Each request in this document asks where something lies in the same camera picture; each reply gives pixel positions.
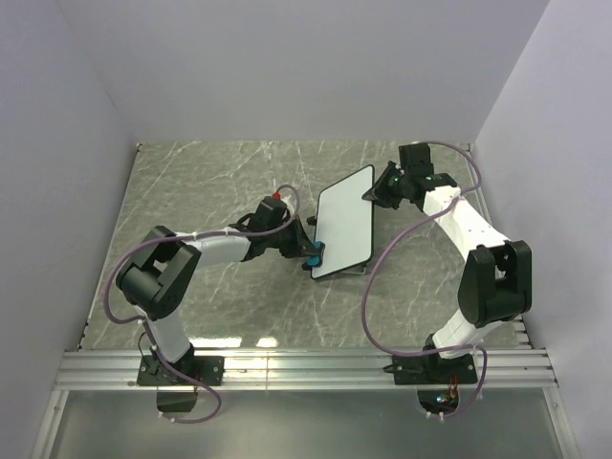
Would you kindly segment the aluminium mounting rail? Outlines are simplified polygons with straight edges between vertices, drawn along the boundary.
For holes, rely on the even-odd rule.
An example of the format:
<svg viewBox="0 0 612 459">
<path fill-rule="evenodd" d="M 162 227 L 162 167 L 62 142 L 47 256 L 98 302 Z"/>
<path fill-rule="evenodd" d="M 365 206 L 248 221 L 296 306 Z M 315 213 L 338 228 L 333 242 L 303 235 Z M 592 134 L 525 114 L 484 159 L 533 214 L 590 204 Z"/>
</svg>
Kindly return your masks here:
<svg viewBox="0 0 612 459">
<path fill-rule="evenodd" d="M 225 359 L 222 382 L 215 389 L 230 391 L 368 391 L 398 390 L 383 371 L 391 357 L 372 349 L 199 350 L 200 356 Z M 486 389 L 549 388 L 557 378 L 544 350 L 492 349 L 488 352 Z M 141 385 L 141 355 L 137 351 L 82 351 L 64 355 L 55 390 L 188 391 L 179 385 Z"/>
</svg>

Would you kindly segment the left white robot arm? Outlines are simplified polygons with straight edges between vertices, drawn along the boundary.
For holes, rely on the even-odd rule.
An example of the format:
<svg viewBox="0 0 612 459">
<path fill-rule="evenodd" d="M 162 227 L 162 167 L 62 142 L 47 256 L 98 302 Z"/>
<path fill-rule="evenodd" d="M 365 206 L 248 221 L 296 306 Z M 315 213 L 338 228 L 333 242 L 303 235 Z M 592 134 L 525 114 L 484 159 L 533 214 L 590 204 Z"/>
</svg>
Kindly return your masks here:
<svg viewBox="0 0 612 459">
<path fill-rule="evenodd" d="M 275 193 L 256 211 L 208 237 L 189 236 L 157 226 L 116 276 L 125 299 L 142 316 L 152 350 L 162 353 L 159 371 L 172 384 L 196 372 L 194 347 L 179 307 L 195 272 L 217 264 L 251 261 L 268 249 L 284 258 L 303 258 L 307 271 L 322 264 L 325 245 L 311 240 L 290 205 Z"/>
</svg>

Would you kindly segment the blue whiteboard eraser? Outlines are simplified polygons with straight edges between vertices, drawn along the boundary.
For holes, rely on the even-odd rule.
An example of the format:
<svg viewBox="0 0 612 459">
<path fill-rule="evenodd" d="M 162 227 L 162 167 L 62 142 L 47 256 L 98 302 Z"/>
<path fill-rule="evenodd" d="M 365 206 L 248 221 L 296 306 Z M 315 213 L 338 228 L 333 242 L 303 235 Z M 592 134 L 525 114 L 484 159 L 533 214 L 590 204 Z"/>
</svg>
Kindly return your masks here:
<svg viewBox="0 0 612 459">
<path fill-rule="evenodd" d="M 321 241 L 316 241 L 314 243 L 314 252 L 309 256 L 307 260 L 307 265 L 310 268 L 317 268 L 322 265 L 324 250 L 324 243 L 322 243 Z"/>
</svg>

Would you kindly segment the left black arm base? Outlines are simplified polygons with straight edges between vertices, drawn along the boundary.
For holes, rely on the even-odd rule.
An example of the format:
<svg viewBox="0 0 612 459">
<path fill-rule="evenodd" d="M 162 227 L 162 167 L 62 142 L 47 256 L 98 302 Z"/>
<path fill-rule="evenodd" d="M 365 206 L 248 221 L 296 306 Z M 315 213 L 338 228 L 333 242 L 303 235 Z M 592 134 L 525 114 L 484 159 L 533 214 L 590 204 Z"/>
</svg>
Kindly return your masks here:
<svg viewBox="0 0 612 459">
<path fill-rule="evenodd" d="M 138 386 L 171 386 L 190 385 L 180 372 L 193 380 L 208 386 L 219 386 L 222 382 L 225 359 L 221 356 L 193 357 L 190 362 L 173 365 L 174 372 L 168 370 L 156 355 L 148 355 L 141 358 L 140 370 L 136 385 Z"/>
</svg>

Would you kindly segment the small white whiteboard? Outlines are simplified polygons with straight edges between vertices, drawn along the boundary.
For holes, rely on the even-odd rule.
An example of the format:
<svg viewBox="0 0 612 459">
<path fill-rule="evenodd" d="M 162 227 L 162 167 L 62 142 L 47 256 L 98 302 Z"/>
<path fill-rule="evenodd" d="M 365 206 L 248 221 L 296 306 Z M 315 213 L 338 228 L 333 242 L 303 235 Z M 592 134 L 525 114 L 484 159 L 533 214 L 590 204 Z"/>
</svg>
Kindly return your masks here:
<svg viewBox="0 0 612 459">
<path fill-rule="evenodd" d="M 368 164 L 325 187 L 317 198 L 315 234 L 324 245 L 320 265 L 311 278 L 365 267 L 374 251 L 374 205 L 362 196 L 374 184 L 375 167 Z"/>
</svg>

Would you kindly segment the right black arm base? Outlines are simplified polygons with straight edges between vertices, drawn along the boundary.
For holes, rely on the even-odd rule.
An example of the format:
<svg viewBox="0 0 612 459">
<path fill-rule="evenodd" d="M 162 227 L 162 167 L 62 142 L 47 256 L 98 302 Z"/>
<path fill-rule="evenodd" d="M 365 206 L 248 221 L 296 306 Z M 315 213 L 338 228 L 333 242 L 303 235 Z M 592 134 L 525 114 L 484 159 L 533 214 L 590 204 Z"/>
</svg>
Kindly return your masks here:
<svg viewBox="0 0 612 459">
<path fill-rule="evenodd" d="M 396 385 L 434 385 L 477 383 L 478 377 L 471 355 L 442 359 L 438 354 L 404 358 L 393 356 L 382 371 L 393 376 Z"/>
</svg>

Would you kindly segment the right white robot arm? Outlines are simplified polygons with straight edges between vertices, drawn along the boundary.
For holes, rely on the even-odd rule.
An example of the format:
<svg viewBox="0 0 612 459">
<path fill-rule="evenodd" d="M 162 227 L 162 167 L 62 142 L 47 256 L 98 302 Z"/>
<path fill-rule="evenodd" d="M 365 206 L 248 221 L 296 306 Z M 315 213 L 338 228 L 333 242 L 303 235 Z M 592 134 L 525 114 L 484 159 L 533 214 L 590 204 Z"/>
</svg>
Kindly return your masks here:
<svg viewBox="0 0 612 459">
<path fill-rule="evenodd" d="M 388 163 L 363 200 L 381 208 L 408 201 L 435 223 L 465 261 L 459 284 L 458 309 L 421 351 L 425 376 L 445 381 L 455 359 L 475 349 L 502 323 L 530 311 L 533 301 L 532 250 L 490 224 L 467 200 L 481 184 L 461 188 L 447 173 L 437 173 L 427 142 L 399 148 L 399 160 Z"/>
</svg>

